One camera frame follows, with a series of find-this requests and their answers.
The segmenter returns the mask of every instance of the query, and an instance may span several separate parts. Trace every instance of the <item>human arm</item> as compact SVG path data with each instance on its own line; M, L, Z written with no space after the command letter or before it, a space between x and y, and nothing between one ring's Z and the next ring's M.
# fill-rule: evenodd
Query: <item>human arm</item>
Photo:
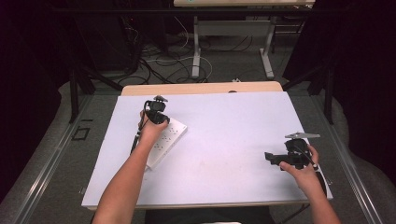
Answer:
M93 218L99 223L131 223L149 152L168 122L154 124L144 116L140 140L132 154L108 183Z
M318 164L318 152L309 145L308 148L312 153L312 161L315 164ZM312 164L309 164L302 170L298 170L283 161L279 166L294 177L298 187L308 198L308 201L311 204L312 218L315 224L341 223L323 192Z

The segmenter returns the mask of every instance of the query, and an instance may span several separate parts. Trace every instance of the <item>left arm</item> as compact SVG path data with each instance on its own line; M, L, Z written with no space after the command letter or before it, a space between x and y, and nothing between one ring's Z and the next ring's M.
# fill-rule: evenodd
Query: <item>left arm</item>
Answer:
M149 152L168 125L166 121L162 124L145 122L139 143L108 183L92 223L131 223Z

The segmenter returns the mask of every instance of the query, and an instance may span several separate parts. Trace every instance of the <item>power socket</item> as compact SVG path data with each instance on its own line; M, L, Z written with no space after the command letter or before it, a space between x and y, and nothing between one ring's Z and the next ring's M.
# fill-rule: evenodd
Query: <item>power socket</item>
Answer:
M176 119L170 118L168 127L160 135L148 155L146 170L153 170L165 155L171 150L180 137L187 131L187 126Z

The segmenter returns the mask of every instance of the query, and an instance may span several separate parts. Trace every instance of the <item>white tabletop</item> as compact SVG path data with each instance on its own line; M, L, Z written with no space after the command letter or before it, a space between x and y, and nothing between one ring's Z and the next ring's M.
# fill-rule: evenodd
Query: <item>white tabletop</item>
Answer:
M313 5L315 0L175 0L175 7L255 7Z
M82 206L99 203L129 156L137 115L152 97L119 97ZM304 131L286 92L164 97L164 113L188 130L145 172L137 208L306 202L294 179L264 158L264 152L286 154L285 135Z

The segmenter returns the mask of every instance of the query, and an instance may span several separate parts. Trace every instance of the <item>white table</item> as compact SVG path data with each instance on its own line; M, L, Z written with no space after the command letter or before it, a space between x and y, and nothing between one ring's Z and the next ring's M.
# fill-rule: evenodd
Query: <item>white table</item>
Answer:
M175 0L176 7L281 7L313 5L315 0ZM265 75L274 79L274 72L268 58L274 35L276 17L270 21L199 21L194 17L194 59L191 76L199 76L201 49L200 35L255 35L265 36L264 48L260 49Z
M286 154L285 135L304 131L288 94L280 90L276 82L125 88L82 206L96 209L129 156L143 103L156 94L169 100L164 114L188 131L154 170L145 172L137 208L306 203L293 177L264 157L264 152Z

